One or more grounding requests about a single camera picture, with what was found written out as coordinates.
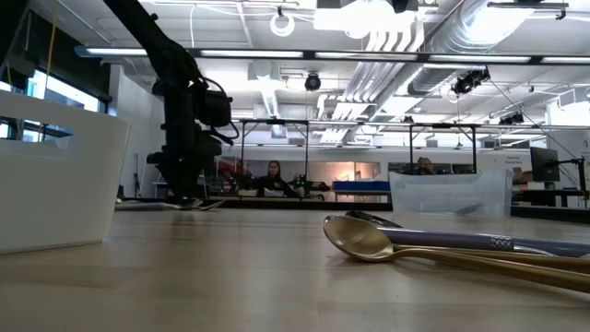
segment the utensil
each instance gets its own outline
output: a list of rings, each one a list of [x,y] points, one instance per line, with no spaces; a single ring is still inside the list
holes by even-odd
[[[449,231],[417,231],[403,229],[398,224],[369,213],[349,211],[347,216],[364,219],[383,231],[396,244],[438,246],[464,249],[498,250],[539,255],[582,257],[590,254],[590,245],[548,240],[513,238],[502,235],[460,233]]]
[[[456,267],[590,293],[590,276],[582,273],[426,248],[396,251],[394,244],[381,230],[362,219],[343,216],[327,217],[324,221],[324,233],[328,240],[342,252],[369,262],[419,257]]]
[[[413,245],[398,245],[394,244],[394,250],[407,250],[407,249],[431,249],[437,251],[443,251],[448,253],[473,255],[477,257],[494,258],[500,260],[511,261],[515,263],[529,264],[539,267],[551,267],[557,269],[564,269],[568,271],[580,272],[590,274],[590,260],[570,257],[555,257],[555,256],[544,256],[544,255],[531,255],[521,253],[506,253],[506,252],[495,252],[488,250],[473,250],[473,249],[456,249],[456,248],[443,248],[443,247],[429,247],[429,246],[413,246]]]

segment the dark hair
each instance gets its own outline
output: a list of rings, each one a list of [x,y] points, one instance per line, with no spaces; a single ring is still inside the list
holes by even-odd
[[[420,165],[423,162],[430,162],[430,163],[432,163],[432,161],[430,159],[426,158],[426,157],[420,157],[420,158],[418,158],[418,165]]]
[[[277,172],[277,175],[275,175],[275,180],[281,180],[281,178],[280,178],[280,162],[278,162],[276,160],[271,160],[270,162],[268,162],[268,166],[266,167],[266,175],[268,175],[268,177],[270,177],[270,172],[268,172],[268,168],[273,163],[275,163],[278,167],[278,172]]]

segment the spoon handle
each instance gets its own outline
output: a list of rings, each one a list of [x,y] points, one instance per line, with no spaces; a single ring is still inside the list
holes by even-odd
[[[590,274],[590,259],[570,258],[570,257],[556,257],[545,255],[531,255],[520,253],[506,253],[489,250],[474,250],[474,249],[456,249],[443,247],[428,247],[428,246],[413,246],[413,245],[395,245],[395,251],[407,249],[431,249],[437,252],[472,255],[477,257],[494,258],[516,263],[529,264],[538,267],[551,267],[556,269],[564,269],[579,273]]]
[[[566,290],[590,293],[590,276],[577,272],[563,271],[549,267],[535,267],[523,263],[449,253],[433,249],[405,249],[394,252],[391,255],[392,260],[403,257],[426,258],[456,267],[533,281]]]

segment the person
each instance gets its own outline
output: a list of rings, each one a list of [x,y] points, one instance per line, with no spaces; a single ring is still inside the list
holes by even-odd
[[[268,163],[267,176],[256,179],[255,187],[258,189],[256,195],[265,196],[265,189],[282,191],[286,197],[299,197],[291,187],[280,177],[280,163],[272,160]]]
[[[436,172],[434,171],[434,165],[432,161],[428,158],[419,158],[418,159],[418,171],[416,175],[434,175]]]

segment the spoon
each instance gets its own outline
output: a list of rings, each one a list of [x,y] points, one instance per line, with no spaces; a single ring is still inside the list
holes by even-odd
[[[324,233],[328,240],[345,254],[369,262],[419,257],[456,267],[590,293],[590,276],[582,273],[435,249],[411,248],[396,251],[394,244],[382,231],[362,219],[329,216],[324,221]]]

